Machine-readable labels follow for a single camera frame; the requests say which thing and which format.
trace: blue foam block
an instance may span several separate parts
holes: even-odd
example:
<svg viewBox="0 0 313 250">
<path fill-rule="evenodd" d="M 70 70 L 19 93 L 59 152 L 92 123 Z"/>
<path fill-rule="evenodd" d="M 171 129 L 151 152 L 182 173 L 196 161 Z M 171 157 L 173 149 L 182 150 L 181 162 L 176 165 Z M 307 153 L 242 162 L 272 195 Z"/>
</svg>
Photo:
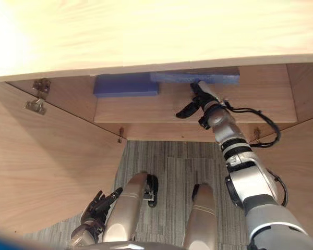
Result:
<svg viewBox="0 0 313 250">
<path fill-rule="evenodd" d="M 159 85 L 151 81 L 150 73 L 101 74 L 94 85 L 96 97 L 154 96 Z"/>
</svg>

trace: robotic hand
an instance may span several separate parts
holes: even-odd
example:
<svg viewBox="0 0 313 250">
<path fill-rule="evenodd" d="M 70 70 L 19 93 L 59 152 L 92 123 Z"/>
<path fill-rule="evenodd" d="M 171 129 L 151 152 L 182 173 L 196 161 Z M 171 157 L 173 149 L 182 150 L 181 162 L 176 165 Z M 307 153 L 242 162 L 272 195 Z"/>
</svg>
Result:
<svg viewBox="0 0 313 250">
<path fill-rule="evenodd" d="M 260 111 L 233 108 L 228 102 L 220 101 L 203 81 L 190 86 L 195 97 L 176 117 L 187 118 L 200 107 L 204 111 L 199 123 L 205 129 L 212 127 L 229 172 L 225 178 L 228 192 L 233 203 L 245 211 L 250 242 L 248 249 L 313 249 L 313 239 L 291 212 L 277 203 L 273 176 L 251 149 L 276 143 L 280 138 L 278 127 Z M 227 110 L 251 112 L 260 116 L 276 131 L 276 139 L 270 143 L 248 144 Z"/>
<path fill-rule="evenodd" d="M 81 225 L 71 234 L 70 246 L 85 246 L 96 244 L 99 235 L 105 229 L 105 220 L 110 209 L 110 205 L 115 202 L 123 189 L 119 187 L 112 194 L 105 197 L 99 191 L 95 198 L 89 203 L 81 216 Z"/>
</svg>

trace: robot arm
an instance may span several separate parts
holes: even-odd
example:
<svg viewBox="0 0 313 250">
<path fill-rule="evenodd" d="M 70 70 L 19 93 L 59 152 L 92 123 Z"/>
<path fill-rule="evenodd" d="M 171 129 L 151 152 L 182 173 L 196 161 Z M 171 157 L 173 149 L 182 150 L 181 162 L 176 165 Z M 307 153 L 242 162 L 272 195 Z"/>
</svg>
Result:
<svg viewBox="0 0 313 250">
<path fill-rule="evenodd" d="M 191 88 L 196 96 L 176 116 L 187 118 L 199 107 L 203 109 L 199 123 L 212 128 L 229 172 L 225 178 L 228 192 L 233 203 L 245 211 L 248 249 L 313 249 L 313 239 L 302 225 L 276 202 L 272 175 L 252 151 L 225 104 L 202 81 L 192 83 Z"/>
</svg>

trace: cabinet door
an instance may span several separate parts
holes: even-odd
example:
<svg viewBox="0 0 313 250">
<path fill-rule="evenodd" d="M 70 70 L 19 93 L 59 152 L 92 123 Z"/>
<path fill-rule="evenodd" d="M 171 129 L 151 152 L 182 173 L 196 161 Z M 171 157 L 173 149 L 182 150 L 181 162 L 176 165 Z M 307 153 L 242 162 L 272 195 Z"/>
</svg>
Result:
<svg viewBox="0 0 313 250">
<path fill-rule="evenodd" d="M 0 229 L 18 234 L 81 212 L 98 190 L 109 193 L 125 147 L 117 135 L 0 83 Z"/>
</svg>

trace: wooden shelf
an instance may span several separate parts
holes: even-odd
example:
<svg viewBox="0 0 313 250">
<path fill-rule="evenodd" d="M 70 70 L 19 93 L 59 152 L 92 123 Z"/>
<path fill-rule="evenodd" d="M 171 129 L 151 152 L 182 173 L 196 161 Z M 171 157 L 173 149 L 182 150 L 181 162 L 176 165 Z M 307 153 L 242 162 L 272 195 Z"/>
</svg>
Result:
<svg viewBox="0 0 313 250">
<path fill-rule="evenodd" d="M 0 81 L 298 62 L 313 0 L 0 1 Z"/>
<path fill-rule="evenodd" d="M 259 109 L 275 122 L 296 122 L 296 112 L 286 65 L 239 67 L 239 85 L 213 86 L 234 107 Z M 182 120 L 175 114 L 192 99 L 189 84 L 161 83 L 158 96 L 99 98 L 96 123 L 179 122 L 197 123 L 201 110 Z M 253 114 L 235 114 L 239 123 L 263 123 Z"/>
</svg>

